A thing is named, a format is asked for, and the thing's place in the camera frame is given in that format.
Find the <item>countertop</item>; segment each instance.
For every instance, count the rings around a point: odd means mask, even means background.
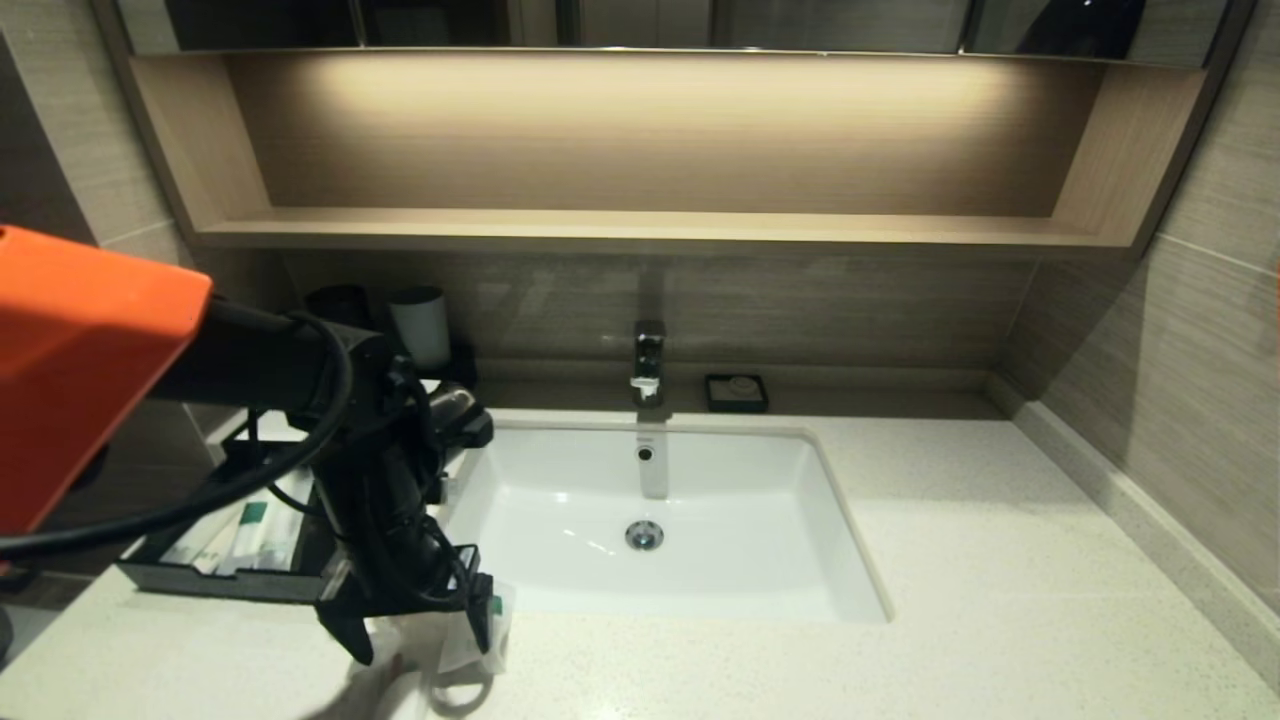
[[[1280,716],[1280,700],[1061,470],[983,400],[959,402],[968,410],[934,416],[669,421],[808,430],[890,624],[529,614],[517,597],[508,670],[471,716]],[[503,423],[632,420],[494,416],[499,433]],[[335,716],[352,670],[310,607],[143,594],[111,569],[0,674],[0,717]],[[476,691],[452,688],[440,702],[466,693]]]

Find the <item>faucet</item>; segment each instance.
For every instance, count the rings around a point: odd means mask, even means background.
[[[636,323],[636,361],[631,373],[631,400],[637,407],[662,405],[662,342],[667,327],[659,320]]]

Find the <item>undermount sink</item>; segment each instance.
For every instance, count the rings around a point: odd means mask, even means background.
[[[804,437],[499,428],[456,486],[451,539],[520,610],[887,621]]]

